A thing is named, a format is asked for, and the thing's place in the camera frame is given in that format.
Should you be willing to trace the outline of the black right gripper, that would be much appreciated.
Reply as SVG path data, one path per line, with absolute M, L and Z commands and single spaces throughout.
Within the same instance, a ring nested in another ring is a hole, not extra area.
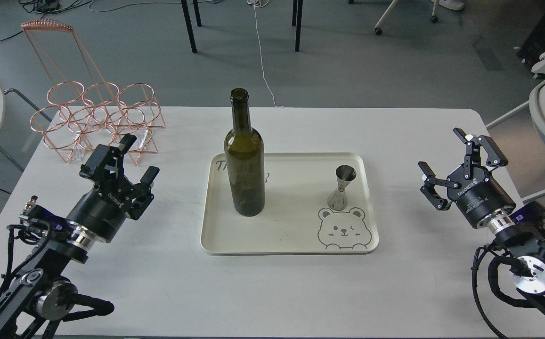
M 421 193 L 436 210 L 449 210 L 456 203 L 466 221 L 474 229 L 482 228 L 482 219 L 496 210 L 510 213 L 516 204 L 507 192 L 494 180 L 492 171 L 506 167 L 509 161 L 496 142 L 487 136 L 476 137 L 460 128 L 453 132 L 465 144 L 462 169 L 456 169 L 447 179 L 438 179 L 425 161 L 417 165 L 423 172 Z M 435 187 L 447 187 L 447 198 L 438 195 Z

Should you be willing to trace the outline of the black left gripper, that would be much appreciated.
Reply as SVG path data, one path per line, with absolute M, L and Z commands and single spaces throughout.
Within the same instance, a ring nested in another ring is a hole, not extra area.
M 155 197 L 151 188 L 160 168 L 149 166 L 135 184 L 123 175 L 124 155 L 136 140 L 126 134 L 119 143 L 99 144 L 79 170 L 79 176 L 94 186 L 72 208 L 67 220 L 104 242 L 112 241 L 126 219 L 139 219 Z

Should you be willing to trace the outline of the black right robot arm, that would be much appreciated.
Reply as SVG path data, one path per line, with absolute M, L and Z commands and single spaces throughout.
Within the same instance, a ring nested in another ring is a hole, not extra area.
M 482 308 L 479 268 L 484 257 L 492 254 L 487 273 L 492 294 L 512 307 L 534 308 L 545 316 L 545 208 L 528 202 L 516 210 L 515 202 L 492 176 L 508 160 L 491 137 L 466 134 L 460 128 L 453 132 L 465 145 L 463 163 L 440 179 L 427 163 L 419 162 L 421 193 L 436 210 L 448 210 L 455 203 L 474 229 L 486 227 L 493 234 L 494 240 L 474 253 L 472 293 L 487 326 L 503 339 Z

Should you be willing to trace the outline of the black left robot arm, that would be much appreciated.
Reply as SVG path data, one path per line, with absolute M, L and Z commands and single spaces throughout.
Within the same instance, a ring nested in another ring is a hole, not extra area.
M 18 225 L 8 226 L 9 258 L 13 256 L 15 230 L 18 238 L 35 247 L 16 268 L 8 264 L 3 277 L 0 339 L 30 339 L 44 325 L 42 337 L 51 339 L 61 322 L 114 311 L 111 302 L 79 294 L 63 271 L 71 261 L 85 263 L 94 243 L 112 241 L 126 219 L 139 219 L 153 201 L 157 167 L 147 168 L 138 183 L 131 183 L 124 175 L 124 155 L 136 140 L 127 134 L 118 143 L 96 147 L 79 171 L 79 176 L 93 182 L 93 189 L 67 217 L 52 214 L 32 197 Z

